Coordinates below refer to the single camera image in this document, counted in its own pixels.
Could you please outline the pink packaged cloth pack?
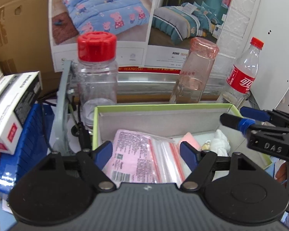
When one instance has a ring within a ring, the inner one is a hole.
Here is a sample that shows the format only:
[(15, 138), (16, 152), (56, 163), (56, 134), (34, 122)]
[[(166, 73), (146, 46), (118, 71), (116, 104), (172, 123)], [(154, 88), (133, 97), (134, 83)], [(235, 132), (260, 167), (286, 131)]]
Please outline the pink packaged cloth pack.
[(152, 138), (144, 133), (119, 129), (113, 141), (113, 154), (104, 173), (117, 187), (122, 182), (159, 183)]

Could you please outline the clear zip bag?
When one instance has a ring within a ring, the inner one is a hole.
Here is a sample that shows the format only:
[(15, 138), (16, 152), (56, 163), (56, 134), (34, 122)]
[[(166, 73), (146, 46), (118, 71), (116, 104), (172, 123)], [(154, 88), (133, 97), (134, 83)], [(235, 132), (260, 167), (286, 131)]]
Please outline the clear zip bag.
[(156, 183), (176, 183), (185, 180), (183, 160), (175, 141), (160, 136), (149, 136), (150, 152), (154, 165)]

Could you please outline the white rolled cloth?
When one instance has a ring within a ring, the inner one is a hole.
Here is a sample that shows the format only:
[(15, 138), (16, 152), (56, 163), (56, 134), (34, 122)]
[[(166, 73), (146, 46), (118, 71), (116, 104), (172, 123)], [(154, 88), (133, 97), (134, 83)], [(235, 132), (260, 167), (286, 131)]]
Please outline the white rolled cloth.
[(209, 150), (219, 157), (228, 157), (230, 149), (230, 143), (226, 135), (220, 129), (217, 129), (214, 138), (209, 141)]

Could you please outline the coca cola bottle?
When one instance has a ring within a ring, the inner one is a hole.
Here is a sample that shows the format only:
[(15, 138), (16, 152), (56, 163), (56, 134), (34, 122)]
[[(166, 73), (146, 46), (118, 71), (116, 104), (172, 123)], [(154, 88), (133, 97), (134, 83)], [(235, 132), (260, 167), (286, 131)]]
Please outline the coca cola bottle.
[(264, 43), (258, 38), (251, 39), (249, 48), (235, 60), (217, 103), (230, 103), (239, 108), (249, 97), (258, 73), (259, 55), (263, 46)]

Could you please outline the green cardboard box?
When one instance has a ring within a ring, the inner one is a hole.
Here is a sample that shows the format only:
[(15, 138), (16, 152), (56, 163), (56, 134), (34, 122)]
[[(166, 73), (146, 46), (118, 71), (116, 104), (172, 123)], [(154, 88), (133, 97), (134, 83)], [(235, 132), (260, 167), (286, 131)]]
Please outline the green cardboard box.
[(110, 141), (104, 173), (116, 184), (168, 183), (178, 185), (190, 174), (179, 153), (182, 141), (196, 150), (210, 143), (211, 151), (241, 152), (262, 169), (268, 155), (250, 150), (240, 132), (220, 124), (220, 116), (239, 116), (232, 104), (156, 104), (99, 106), (93, 115), (93, 148)]

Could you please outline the blue metal machine box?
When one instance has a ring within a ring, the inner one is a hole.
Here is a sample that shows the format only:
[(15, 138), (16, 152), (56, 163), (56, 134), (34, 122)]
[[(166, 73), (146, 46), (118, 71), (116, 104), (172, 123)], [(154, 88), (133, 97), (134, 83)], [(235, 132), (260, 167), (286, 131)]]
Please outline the blue metal machine box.
[(0, 192), (8, 194), (14, 185), (48, 152), (54, 112), (50, 105), (35, 104), (25, 121), (14, 155), (0, 155)]

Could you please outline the pink glass bottle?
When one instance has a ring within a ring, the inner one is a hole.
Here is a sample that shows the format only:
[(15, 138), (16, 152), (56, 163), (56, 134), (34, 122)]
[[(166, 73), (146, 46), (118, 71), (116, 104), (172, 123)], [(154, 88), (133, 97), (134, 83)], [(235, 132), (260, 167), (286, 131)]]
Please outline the pink glass bottle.
[(191, 39), (189, 53), (170, 97), (171, 104), (200, 101), (218, 53), (215, 43), (200, 37)]

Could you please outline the clear jar red lid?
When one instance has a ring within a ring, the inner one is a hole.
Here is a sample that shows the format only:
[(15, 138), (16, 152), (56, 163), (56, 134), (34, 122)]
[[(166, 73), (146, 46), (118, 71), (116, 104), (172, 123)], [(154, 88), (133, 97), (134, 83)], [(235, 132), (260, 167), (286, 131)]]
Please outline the clear jar red lid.
[(117, 37), (109, 32), (88, 32), (78, 37), (77, 44), (76, 79), (81, 120), (88, 130), (92, 130), (95, 108), (117, 103)]

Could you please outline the white red black carton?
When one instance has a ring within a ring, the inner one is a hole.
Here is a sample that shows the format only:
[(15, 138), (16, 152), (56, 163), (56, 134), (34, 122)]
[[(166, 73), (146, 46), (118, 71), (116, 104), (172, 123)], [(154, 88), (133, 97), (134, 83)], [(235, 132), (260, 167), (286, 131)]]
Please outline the white red black carton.
[(13, 155), (26, 118), (43, 89), (39, 71), (0, 80), (0, 152)]

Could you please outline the bedding poster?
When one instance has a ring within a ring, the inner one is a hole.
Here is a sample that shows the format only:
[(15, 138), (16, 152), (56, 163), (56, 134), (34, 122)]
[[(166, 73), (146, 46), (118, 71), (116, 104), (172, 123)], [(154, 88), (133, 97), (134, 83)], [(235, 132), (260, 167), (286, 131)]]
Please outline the bedding poster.
[(56, 72), (78, 60), (80, 35), (117, 37), (116, 60), (137, 67), (180, 69), (191, 39), (217, 42), (232, 0), (49, 0), (49, 39)]

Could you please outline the brown cardboard box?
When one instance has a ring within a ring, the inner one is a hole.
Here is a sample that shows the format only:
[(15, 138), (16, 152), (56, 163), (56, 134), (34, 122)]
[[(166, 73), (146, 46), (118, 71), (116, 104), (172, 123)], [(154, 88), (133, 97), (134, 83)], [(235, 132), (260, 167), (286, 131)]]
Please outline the brown cardboard box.
[(57, 89), (48, 32), (48, 0), (0, 0), (0, 68), (3, 74), (39, 71), (43, 92)]

